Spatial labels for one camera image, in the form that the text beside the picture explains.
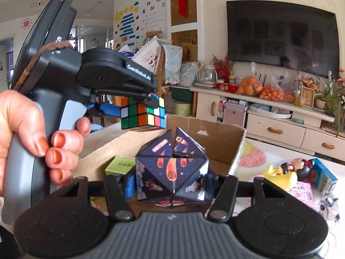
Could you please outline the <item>person's left hand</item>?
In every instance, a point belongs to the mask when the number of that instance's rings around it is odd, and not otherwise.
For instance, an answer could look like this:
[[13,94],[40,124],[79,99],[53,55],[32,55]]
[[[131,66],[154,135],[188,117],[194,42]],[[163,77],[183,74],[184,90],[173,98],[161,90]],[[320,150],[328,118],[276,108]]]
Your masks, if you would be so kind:
[[13,134],[36,157],[43,157],[50,168],[52,183],[63,186],[72,180],[79,162],[84,138],[90,134],[88,118],[80,118],[75,130],[56,131],[46,138],[43,112],[29,98],[13,90],[1,93],[1,196],[4,194],[8,151]]

